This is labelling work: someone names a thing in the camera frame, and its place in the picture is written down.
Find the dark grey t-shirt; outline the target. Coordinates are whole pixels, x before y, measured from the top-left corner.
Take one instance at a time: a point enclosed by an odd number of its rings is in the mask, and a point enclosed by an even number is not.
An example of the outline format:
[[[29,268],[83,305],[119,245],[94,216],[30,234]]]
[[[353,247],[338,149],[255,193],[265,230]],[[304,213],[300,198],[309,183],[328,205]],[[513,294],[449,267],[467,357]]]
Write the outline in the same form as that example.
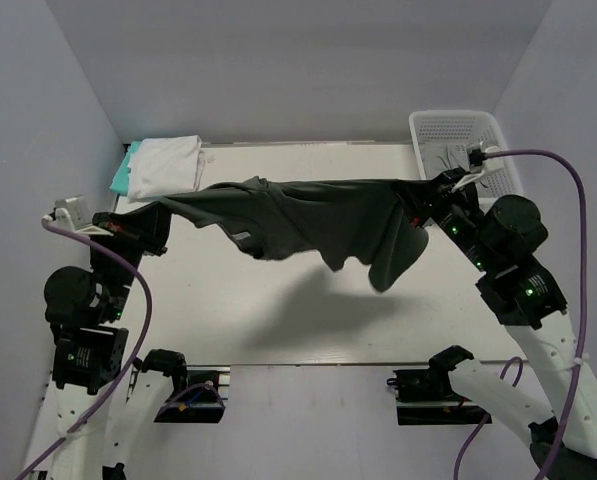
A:
[[[253,177],[162,197],[136,214],[181,216],[216,225],[257,260],[280,261],[315,250],[332,271],[354,257],[385,292],[422,255],[427,232],[413,227],[386,179],[272,182]]]

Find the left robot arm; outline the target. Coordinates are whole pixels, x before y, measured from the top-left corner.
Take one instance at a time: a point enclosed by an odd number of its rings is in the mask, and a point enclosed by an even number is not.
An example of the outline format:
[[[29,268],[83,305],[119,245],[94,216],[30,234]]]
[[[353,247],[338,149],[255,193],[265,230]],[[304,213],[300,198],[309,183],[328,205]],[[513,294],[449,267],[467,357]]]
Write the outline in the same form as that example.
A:
[[[58,439],[43,453],[50,479],[124,479],[135,442],[169,399],[183,396],[183,354],[138,355],[153,298],[138,267],[166,251],[171,216],[160,207],[101,212],[77,229],[65,208],[42,220],[45,230],[90,250],[90,267],[56,270],[44,286],[45,319],[54,338],[51,382]]]

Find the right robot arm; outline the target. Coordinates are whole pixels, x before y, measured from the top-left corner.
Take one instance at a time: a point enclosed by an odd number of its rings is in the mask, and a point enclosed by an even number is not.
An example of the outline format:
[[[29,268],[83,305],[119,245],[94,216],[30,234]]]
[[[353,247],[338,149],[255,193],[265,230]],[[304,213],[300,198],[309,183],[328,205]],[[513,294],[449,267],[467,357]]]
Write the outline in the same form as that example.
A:
[[[457,394],[504,424],[547,479],[597,479],[597,379],[577,354],[567,302],[534,253],[548,232],[536,205],[518,195],[482,211],[459,169],[433,180],[401,181],[394,191],[411,224],[435,223],[482,272],[476,288],[518,344],[548,399],[537,401],[496,377],[462,347],[429,362],[431,390]]]

